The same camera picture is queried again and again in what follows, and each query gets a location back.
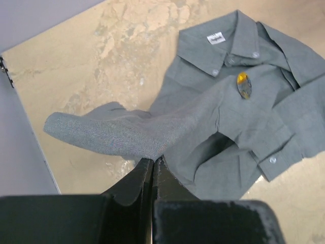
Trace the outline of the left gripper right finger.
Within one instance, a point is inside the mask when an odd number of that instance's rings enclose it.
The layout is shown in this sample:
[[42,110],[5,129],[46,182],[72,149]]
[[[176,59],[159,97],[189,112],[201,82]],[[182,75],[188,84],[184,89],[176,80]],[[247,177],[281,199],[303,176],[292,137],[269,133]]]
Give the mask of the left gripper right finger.
[[200,200],[154,163],[153,243],[285,243],[273,210],[258,200]]

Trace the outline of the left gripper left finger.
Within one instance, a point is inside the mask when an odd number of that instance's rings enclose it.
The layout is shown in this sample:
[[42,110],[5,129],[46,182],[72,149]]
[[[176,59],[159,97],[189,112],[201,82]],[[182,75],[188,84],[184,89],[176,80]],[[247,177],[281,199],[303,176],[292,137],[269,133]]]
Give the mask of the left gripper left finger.
[[95,195],[1,198],[1,243],[151,243],[154,162]]

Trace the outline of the grey button shirt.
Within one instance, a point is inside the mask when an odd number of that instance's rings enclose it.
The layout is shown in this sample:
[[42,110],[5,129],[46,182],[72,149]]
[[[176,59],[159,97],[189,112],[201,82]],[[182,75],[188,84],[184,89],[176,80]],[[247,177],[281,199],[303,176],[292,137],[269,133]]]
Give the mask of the grey button shirt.
[[[207,36],[226,41],[211,45]],[[238,92],[247,73],[250,98]],[[177,53],[148,111],[117,102],[86,115],[56,112],[44,125],[68,144],[156,160],[200,199],[238,199],[324,151],[324,59],[240,11],[181,30]]]

